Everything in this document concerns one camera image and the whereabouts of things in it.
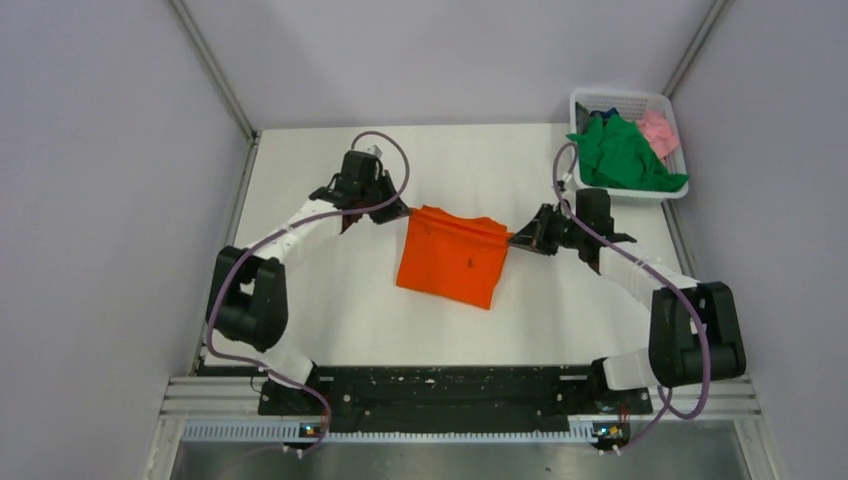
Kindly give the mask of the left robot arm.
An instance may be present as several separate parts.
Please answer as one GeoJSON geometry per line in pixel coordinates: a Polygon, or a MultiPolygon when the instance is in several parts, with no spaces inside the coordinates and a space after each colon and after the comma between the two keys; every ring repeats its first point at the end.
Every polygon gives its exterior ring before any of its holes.
{"type": "Polygon", "coordinates": [[[219,251],[206,313],[207,350],[248,363],[283,387],[297,413],[319,404],[312,360],[294,345],[289,324],[288,273],[324,242],[344,234],[363,216],[377,225],[408,216],[377,146],[351,149],[331,181],[265,238],[219,251]]]}

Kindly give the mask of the orange t shirt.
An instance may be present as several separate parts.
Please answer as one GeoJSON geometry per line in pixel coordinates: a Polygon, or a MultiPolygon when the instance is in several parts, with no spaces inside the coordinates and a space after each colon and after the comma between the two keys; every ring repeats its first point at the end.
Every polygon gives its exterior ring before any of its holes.
{"type": "Polygon", "coordinates": [[[396,285],[489,310],[510,237],[489,217],[463,218],[428,205],[414,209],[396,285]]]}

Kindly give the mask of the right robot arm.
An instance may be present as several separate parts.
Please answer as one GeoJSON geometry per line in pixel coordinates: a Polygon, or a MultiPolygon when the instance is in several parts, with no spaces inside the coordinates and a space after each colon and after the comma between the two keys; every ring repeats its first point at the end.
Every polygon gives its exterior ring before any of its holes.
{"type": "Polygon", "coordinates": [[[552,256],[561,249],[627,291],[649,314],[645,346],[592,362],[586,397],[612,412],[627,390],[674,388],[743,375],[747,367],[735,300],[722,282],[700,282],[652,258],[632,236],[617,231],[611,198],[580,189],[576,203],[542,205],[509,245],[552,256]]]}

